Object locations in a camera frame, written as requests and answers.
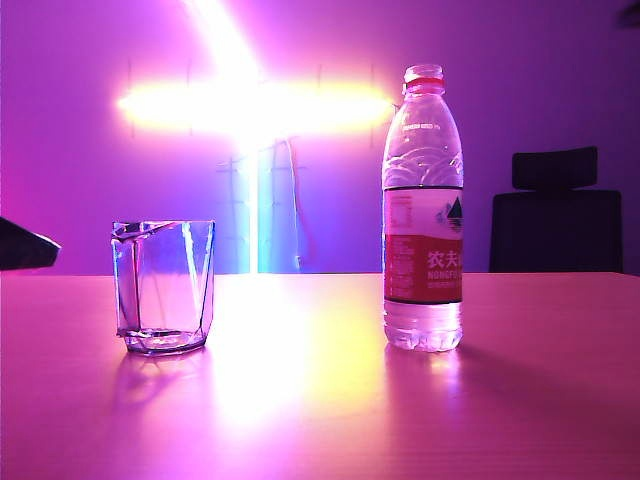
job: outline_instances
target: purple wall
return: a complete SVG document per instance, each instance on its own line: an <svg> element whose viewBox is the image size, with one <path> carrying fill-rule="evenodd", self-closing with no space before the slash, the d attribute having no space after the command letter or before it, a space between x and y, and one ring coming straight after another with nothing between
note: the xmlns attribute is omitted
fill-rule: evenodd
<svg viewBox="0 0 640 480"><path fill-rule="evenodd" d="M624 201L625 268L640 274L640 29L623 0L226 2L274 78L376 85L400 100L417 62L445 67L465 155L466 270L488 265L491 199L511 191L514 151L597 145L601 188ZM2 215L63 245L47 273L111 271L110 222L218 220L219 271L234 268L222 137L123 122L131 81L213 71L178 0L2 2ZM301 136L303 271L379 269L386 125Z"/></svg>

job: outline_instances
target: red label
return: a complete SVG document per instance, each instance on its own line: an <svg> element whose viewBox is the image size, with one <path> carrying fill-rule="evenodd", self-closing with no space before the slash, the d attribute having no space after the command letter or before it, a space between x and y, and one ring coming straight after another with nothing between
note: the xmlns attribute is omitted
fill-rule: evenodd
<svg viewBox="0 0 640 480"><path fill-rule="evenodd" d="M462 300L462 240L387 235L384 296L409 302Z"/></svg>
<svg viewBox="0 0 640 480"><path fill-rule="evenodd" d="M384 192L384 295L409 303L462 300L462 191Z"/></svg>

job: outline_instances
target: neon light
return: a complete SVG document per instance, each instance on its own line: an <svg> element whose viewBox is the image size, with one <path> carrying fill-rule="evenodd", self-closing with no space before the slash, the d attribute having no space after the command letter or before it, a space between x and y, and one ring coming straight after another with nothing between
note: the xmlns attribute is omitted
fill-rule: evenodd
<svg viewBox="0 0 640 480"><path fill-rule="evenodd" d="M392 103L358 84L265 83L231 15L216 0L184 0L217 67L216 78L136 86L117 105L137 127L231 136L246 158L249 182L249 271L259 265L259 154L276 138L349 133L390 118Z"/></svg>
<svg viewBox="0 0 640 480"><path fill-rule="evenodd" d="M356 84L327 84L320 92L302 82L255 85L252 90L254 95L242 92L236 98L238 87L220 81L142 85L118 107L142 128L225 133L237 136L245 148L247 142L261 147L298 134L365 130L392 113L391 101L381 92Z"/></svg>

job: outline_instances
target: black chair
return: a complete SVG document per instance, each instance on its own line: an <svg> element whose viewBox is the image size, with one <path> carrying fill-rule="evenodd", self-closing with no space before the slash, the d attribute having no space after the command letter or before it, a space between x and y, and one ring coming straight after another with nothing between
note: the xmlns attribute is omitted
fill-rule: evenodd
<svg viewBox="0 0 640 480"><path fill-rule="evenodd" d="M516 153L513 186L493 198L491 272L622 272L622 198L594 185L596 147Z"/></svg>

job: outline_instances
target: clear drinking glass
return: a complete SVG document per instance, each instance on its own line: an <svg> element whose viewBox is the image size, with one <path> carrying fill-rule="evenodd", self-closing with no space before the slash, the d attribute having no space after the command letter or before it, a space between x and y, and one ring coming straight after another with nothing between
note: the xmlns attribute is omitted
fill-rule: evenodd
<svg viewBox="0 0 640 480"><path fill-rule="evenodd" d="M114 222L117 335L147 355L204 345L213 320L215 222Z"/></svg>

